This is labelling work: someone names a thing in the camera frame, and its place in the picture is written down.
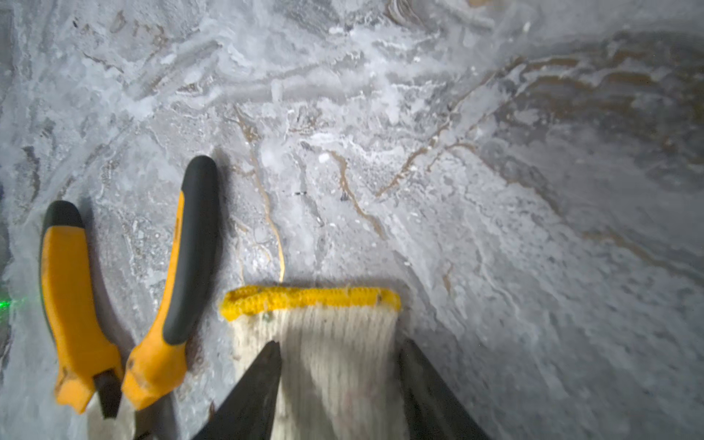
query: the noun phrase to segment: brown sediment streak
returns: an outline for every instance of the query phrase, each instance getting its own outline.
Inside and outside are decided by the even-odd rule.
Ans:
[[[261,193],[262,199],[264,200],[264,214],[266,222],[269,224],[269,227],[271,227],[271,230],[274,233],[274,237],[276,237],[276,244],[279,249],[279,282],[284,282],[284,274],[286,273],[284,247],[281,242],[281,235],[279,234],[279,229],[274,223],[274,221],[271,219],[271,200],[269,199],[269,194],[264,189],[264,185],[262,185],[260,175],[261,169],[256,154],[254,153],[254,144],[261,138],[259,137],[259,133],[257,132],[256,127],[245,122],[238,108],[235,108],[235,113],[237,114],[237,124],[242,130],[242,134],[244,135],[245,139],[247,139],[247,142],[249,142],[249,144],[251,145],[249,155],[252,160],[252,163],[254,164],[254,181],[257,185],[257,188],[259,188],[259,192]]]
[[[655,83],[653,81],[653,78],[650,77],[650,75],[647,75],[645,73],[638,73],[638,72],[613,72],[608,75],[606,75],[602,80],[599,85],[604,84],[605,82],[619,82],[619,83],[627,83],[627,84],[632,84],[635,86],[646,86],[646,87],[652,87],[655,86]]]
[[[523,58],[516,58],[513,60],[511,63],[509,63],[506,67],[501,68],[499,70],[495,70],[493,72],[487,73],[484,78],[482,78],[482,81],[479,82],[479,84],[475,85],[473,88],[471,88],[470,91],[462,95],[452,106],[450,106],[450,114],[454,113],[455,110],[467,99],[469,98],[474,91],[476,91],[478,88],[481,86],[485,85],[487,82],[492,80],[493,78],[501,75],[506,75],[508,72],[516,68],[518,65],[524,62]],[[476,127],[479,123],[483,122],[486,117],[489,114],[484,114],[471,128]],[[440,134],[447,130],[450,127],[450,120],[448,116],[448,120],[445,121],[438,129],[435,131],[435,133],[430,137],[430,140],[428,141],[428,145],[423,146],[416,151],[414,151],[405,161],[403,166],[401,166],[401,170],[399,170],[398,173],[394,175],[394,177],[391,179],[390,183],[386,185],[385,187],[381,188],[379,191],[376,193],[376,197],[382,196],[385,192],[389,191],[390,189],[398,186],[398,184],[401,182],[401,180],[405,179],[406,176],[408,175],[408,171],[415,161],[420,156],[423,156],[425,154],[428,154],[433,148],[438,143],[438,140],[440,139]]]
[[[501,174],[501,171],[500,171],[500,170],[497,170],[494,166],[492,166],[492,164],[488,163],[484,158],[482,158],[482,155],[479,153],[479,148],[478,148],[476,145],[471,144],[471,143],[469,143],[469,142],[456,142],[456,143],[454,143],[454,144],[452,144],[452,145],[446,146],[446,147],[445,147],[444,149],[442,149],[442,151],[433,159],[433,161],[430,163],[430,165],[428,165],[428,169],[427,169],[427,170],[430,171],[430,167],[433,165],[433,163],[435,163],[435,161],[437,161],[437,160],[440,158],[440,156],[443,155],[443,153],[445,153],[445,152],[447,152],[447,151],[450,151],[451,149],[455,149],[455,148],[462,148],[462,149],[465,149],[465,150],[470,151],[470,152],[471,152],[472,154],[474,154],[488,169],[490,169],[494,174],[498,175],[501,179],[503,179],[503,181],[506,182],[506,184],[514,184],[514,183],[515,183],[515,184],[520,185],[521,187],[524,187],[525,189],[532,189],[533,191],[535,191],[535,194],[538,194],[538,196],[539,196],[541,199],[543,199],[543,201],[545,201],[545,203],[547,203],[548,206],[550,206],[550,209],[553,210],[553,212],[554,212],[558,217],[561,217],[561,214],[560,214],[560,207],[558,206],[557,202],[554,201],[550,196],[548,196],[544,191],[541,191],[540,189],[538,189],[538,188],[536,188],[536,187],[534,187],[534,186],[532,186],[532,185],[530,185],[530,184],[521,182],[521,181],[518,180],[518,179],[508,179],[508,178],[506,178],[506,176],[504,176],[504,175]]]
[[[545,61],[536,61],[526,64],[523,73],[534,72],[546,67],[573,68],[577,67],[577,64],[579,64],[579,61],[574,58],[550,58]]]
[[[235,174],[240,175],[242,177],[252,177],[252,176],[254,176],[254,173],[255,173],[254,170],[249,170],[249,171],[242,170],[242,168],[240,168],[238,165],[235,165],[235,164],[232,164],[231,167],[232,167],[232,170],[234,171]]]
[[[352,200],[352,203],[354,204],[354,209],[355,211],[357,211],[357,214],[359,214],[360,217],[362,217],[364,220],[367,220],[369,223],[371,223],[372,227],[374,228],[374,231],[379,235],[379,237],[385,240],[386,233],[384,232],[384,228],[382,227],[382,224],[379,219],[373,215],[367,214],[359,206],[359,202],[357,202],[357,197],[350,189],[349,182],[347,181],[347,161],[345,160],[345,158],[340,156],[335,151],[326,150],[326,152],[330,154],[335,159],[335,161],[337,161],[337,165],[340,167],[340,188],[342,188],[342,191],[344,191],[345,194],[349,196],[350,200]]]
[[[681,275],[687,279],[690,279],[691,281],[695,282],[700,286],[704,285],[704,279],[702,279],[699,274],[692,273],[688,270],[676,268],[667,261],[658,260],[657,258],[654,258],[644,248],[626,240],[622,235],[617,234],[616,232],[613,232],[611,230],[607,230],[606,232],[583,232],[582,237],[588,240],[597,241],[599,243],[603,243],[604,241],[611,241],[614,245],[622,249],[631,251],[636,257],[640,258],[643,262],[649,265],[665,269],[666,271],[672,274]]]
[[[452,295],[452,284],[450,283],[450,273],[452,272],[452,269],[455,268],[455,265],[450,263],[450,268],[447,269],[447,272],[444,273],[442,276],[442,283],[445,285],[445,290],[447,291],[448,295]]]

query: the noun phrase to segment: white knit glove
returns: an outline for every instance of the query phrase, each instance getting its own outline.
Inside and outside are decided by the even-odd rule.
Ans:
[[[226,295],[220,310],[240,377],[264,344],[281,343],[272,440],[407,437],[392,359],[400,309],[386,289],[252,286]]]

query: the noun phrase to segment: black handle grip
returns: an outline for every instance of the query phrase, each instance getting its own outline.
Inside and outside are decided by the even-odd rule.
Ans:
[[[219,238],[220,200],[215,161],[207,156],[193,158],[186,167],[181,193],[183,207],[176,232],[179,233],[180,227],[178,261],[163,327],[164,341],[170,345],[186,342],[208,299]]]

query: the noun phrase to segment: pliers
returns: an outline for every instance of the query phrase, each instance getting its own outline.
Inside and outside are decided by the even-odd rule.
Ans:
[[[78,209],[67,201],[47,208],[39,252],[42,304],[58,356],[54,394],[78,414],[88,409],[90,438],[146,438],[152,420],[141,415],[183,382],[186,341],[205,308],[215,266],[219,216],[215,162],[195,157],[181,186],[161,305],[123,370],[96,316]]]
[[[270,341],[193,440],[269,440],[281,368]],[[490,440],[412,339],[401,345],[398,372],[410,440]]]

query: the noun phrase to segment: pliers handle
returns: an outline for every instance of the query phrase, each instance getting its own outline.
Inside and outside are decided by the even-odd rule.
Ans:
[[[179,386],[186,375],[185,344],[205,308],[218,243],[218,170],[207,156],[186,169],[171,260],[156,319],[132,350],[126,372],[96,317],[85,226],[78,209],[55,201],[42,231],[42,303],[56,342],[56,400],[83,413],[98,391],[106,417],[115,417],[122,392],[141,410]]]

